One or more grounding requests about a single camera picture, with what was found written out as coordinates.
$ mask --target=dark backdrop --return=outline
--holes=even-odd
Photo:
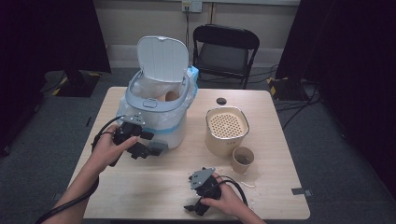
[[[0,154],[34,113],[48,71],[110,73],[92,1],[2,1]]]
[[[302,0],[276,77],[320,83],[346,138],[396,198],[396,3]]]

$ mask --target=wooden table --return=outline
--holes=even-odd
[[[108,90],[93,124],[91,134],[73,174],[91,154],[91,143],[99,130],[116,115],[124,87]],[[227,105],[239,107],[250,126],[241,146],[249,147],[255,161],[246,175],[234,173],[231,158],[213,155],[205,145],[205,115],[223,97]],[[291,189],[301,187],[274,104],[267,91],[198,90],[187,111],[187,131],[181,145],[160,157],[134,160],[124,152],[115,167],[100,175],[98,190],[91,196],[85,218],[112,219],[234,219],[216,208],[203,217],[188,212],[184,205],[199,198],[190,189],[189,176],[202,167],[215,167],[220,175],[239,182],[249,207],[263,219],[307,219],[309,208],[303,194]]]

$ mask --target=person's left hand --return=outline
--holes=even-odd
[[[118,146],[114,144],[113,133],[119,127],[113,124],[104,131],[87,161],[87,164],[99,173],[103,172],[111,162],[115,161],[124,150],[137,142],[137,137],[132,136]]]

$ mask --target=wall outlet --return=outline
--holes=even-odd
[[[181,1],[181,11],[202,12],[202,1]]]
[[[191,11],[191,1],[181,1],[181,11]]]

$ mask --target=chair backrest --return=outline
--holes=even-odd
[[[249,30],[215,24],[197,27],[192,38],[195,48],[197,48],[197,41],[239,49],[257,50],[260,45],[259,38]]]

